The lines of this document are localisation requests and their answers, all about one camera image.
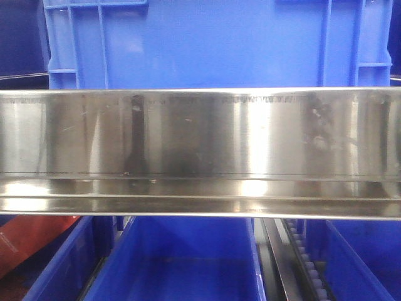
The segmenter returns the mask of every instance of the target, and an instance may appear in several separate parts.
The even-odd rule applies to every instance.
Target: red object
[[[0,278],[52,242],[79,216],[17,216],[0,227]]]

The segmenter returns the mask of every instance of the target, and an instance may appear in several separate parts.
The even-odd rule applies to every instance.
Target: metal rail
[[[401,89],[0,92],[0,213],[401,219]]]

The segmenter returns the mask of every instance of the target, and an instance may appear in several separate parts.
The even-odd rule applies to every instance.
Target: stainless steel rail
[[[0,92],[0,213],[401,219],[401,89]]]

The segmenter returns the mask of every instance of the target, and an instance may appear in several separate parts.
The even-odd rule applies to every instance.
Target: blue plastic bin
[[[392,74],[401,75],[401,0],[394,0],[388,50],[393,59]]]
[[[401,300],[401,223],[327,221],[325,277],[338,301]]]
[[[47,71],[48,62],[49,46],[41,0],[1,0],[0,78],[43,73]]]
[[[392,0],[43,0],[51,88],[389,85]]]
[[[0,216],[0,223],[12,216]],[[13,274],[24,278],[24,301],[75,301],[101,257],[114,242],[113,218],[81,218],[69,230],[35,253]]]
[[[266,300],[251,220],[137,217],[84,300]]]

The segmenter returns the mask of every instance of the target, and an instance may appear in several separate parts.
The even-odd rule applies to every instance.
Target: blue plastic crate
[[[12,216],[0,216],[0,224]],[[29,288],[24,301],[76,300],[114,242],[111,216],[86,216],[13,270]]]
[[[392,0],[43,0],[51,88],[389,85]]]
[[[84,300],[266,300],[251,220],[137,217]]]
[[[401,223],[327,221],[325,277],[339,301],[401,300]]]
[[[392,74],[401,75],[401,0],[394,0],[388,50],[393,58]]]
[[[0,62],[0,77],[46,72],[49,47],[41,0],[0,1]]]

